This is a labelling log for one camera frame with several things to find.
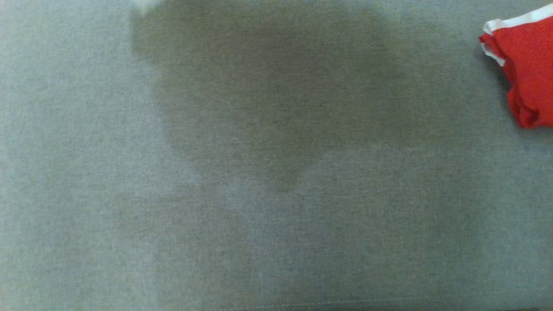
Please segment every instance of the wet stain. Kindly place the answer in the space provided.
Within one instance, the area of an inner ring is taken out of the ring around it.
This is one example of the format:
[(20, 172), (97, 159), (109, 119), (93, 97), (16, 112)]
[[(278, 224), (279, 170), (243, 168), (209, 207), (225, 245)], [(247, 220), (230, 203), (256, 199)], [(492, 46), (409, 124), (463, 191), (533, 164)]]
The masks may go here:
[(289, 191), (327, 150), (416, 140), (375, 9), (184, 1), (134, 25), (135, 51), (162, 72), (165, 133), (206, 176)]

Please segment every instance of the fabric texture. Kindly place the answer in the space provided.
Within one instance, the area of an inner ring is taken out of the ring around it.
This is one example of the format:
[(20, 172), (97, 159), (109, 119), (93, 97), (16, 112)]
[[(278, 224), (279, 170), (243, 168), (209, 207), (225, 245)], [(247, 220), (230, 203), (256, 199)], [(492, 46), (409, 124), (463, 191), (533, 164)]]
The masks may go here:
[(553, 305), (545, 0), (0, 1), (0, 310)]
[(553, 4), (507, 21), (492, 20), (484, 51), (509, 79), (509, 107), (524, 128), (553, 126)]

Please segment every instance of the white stripe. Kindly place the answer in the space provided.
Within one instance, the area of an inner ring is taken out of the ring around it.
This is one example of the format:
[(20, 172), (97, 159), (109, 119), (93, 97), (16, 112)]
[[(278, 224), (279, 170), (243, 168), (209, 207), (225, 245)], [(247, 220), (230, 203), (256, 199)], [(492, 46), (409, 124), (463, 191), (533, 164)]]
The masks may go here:
[(489, 22), (484, 24), (484, 31), (487, 34), (493, 35), (493, 32), (497, 29), (510, 28), (528, 23), (535, 23), (551, 16), (553, 16), (553, 3), (515, 18), (507, 20), (490, 20)]
[(485, 43), (480, 43), (480, 45), (482, 46), (482, 50), (484, 51), (484, 54), (495, 59), (495, 61), (499, 64), (499, 66), (503, 67), (505, 65), (505, 60), (495, 55), (491, 50), (489, 50)]

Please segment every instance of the red cloth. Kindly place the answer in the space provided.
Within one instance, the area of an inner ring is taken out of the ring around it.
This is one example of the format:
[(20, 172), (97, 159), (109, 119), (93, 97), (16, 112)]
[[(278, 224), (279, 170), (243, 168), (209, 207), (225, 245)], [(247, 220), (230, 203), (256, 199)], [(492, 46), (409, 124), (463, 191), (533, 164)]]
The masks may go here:
[(524, 128), (553, 126), (553, 4), (510, 20), (491, 20), (480, 37), (511, 84), (509, 107)]

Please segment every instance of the red fabric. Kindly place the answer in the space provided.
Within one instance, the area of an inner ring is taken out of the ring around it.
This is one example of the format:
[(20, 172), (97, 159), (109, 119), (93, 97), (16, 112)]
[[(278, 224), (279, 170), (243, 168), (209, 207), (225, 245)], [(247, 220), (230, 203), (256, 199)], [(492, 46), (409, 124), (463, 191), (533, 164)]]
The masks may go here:
[(509, 107), (524, 128), (553, 126), (553, 17), (500, 28), (480, 42), (505, 60)]

